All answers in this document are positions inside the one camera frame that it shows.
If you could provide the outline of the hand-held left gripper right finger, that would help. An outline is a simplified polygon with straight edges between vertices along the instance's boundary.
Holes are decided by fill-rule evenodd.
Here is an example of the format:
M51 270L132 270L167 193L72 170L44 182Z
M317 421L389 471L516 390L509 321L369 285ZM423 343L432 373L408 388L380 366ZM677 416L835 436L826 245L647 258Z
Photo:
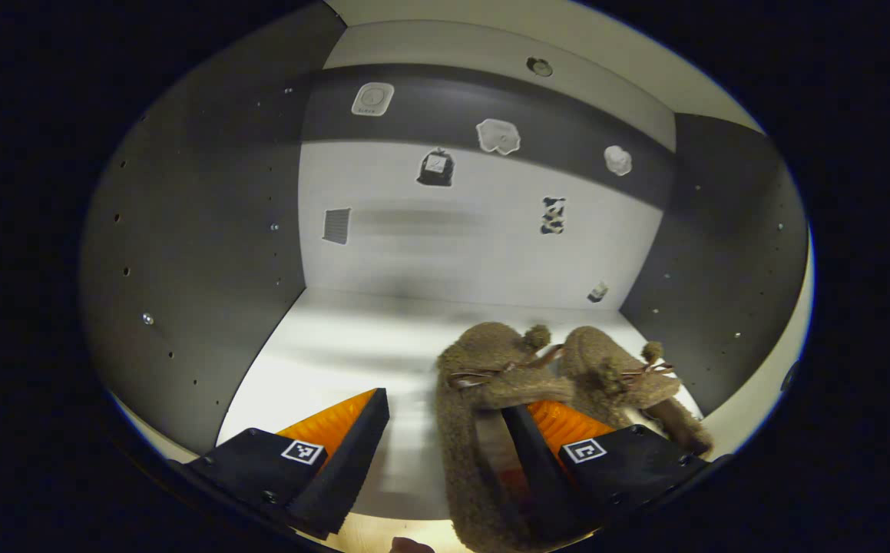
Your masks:
M525 519L543 541L646 518L730 460L704 461L644 425L614 429L550 400L505 407L503 418L525 480Z

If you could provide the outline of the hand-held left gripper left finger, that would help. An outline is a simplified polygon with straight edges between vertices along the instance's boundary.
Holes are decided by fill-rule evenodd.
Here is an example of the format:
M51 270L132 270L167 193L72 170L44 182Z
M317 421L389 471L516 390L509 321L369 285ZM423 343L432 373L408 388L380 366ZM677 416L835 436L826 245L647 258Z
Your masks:
M356 503L388 422L386 391L374 388L282 431L244 429L185 463L184 478L259 524L329 538Z

